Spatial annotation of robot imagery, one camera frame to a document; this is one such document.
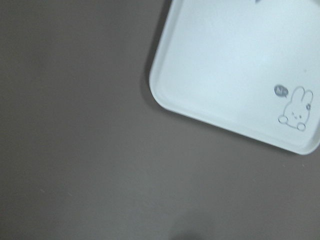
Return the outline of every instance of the bunny illustration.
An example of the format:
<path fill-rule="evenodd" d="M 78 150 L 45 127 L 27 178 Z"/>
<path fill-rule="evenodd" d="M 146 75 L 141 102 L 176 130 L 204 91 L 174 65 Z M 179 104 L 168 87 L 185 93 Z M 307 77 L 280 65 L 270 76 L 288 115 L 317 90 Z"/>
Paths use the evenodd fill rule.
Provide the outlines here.
<path fill-rule="evenodd" d="M 305 91 L 302 86 L 297 87 L 292 93 L 291 101 L 285 106 L 283 114 L 279 116 L 279 123 L 304 131 L 309 120 L 313 98 L 312 91 Z"/>

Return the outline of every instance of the white tray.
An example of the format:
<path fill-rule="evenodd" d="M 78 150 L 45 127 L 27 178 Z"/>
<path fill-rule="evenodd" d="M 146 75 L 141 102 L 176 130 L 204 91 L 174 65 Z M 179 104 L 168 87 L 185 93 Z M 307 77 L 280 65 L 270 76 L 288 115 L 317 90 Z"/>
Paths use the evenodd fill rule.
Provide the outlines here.
<path fill-rule="evenodd" d="M 173 0 L 150 73 L 165 109 L 298 153 L 320 143 L 317 0 Z"/>

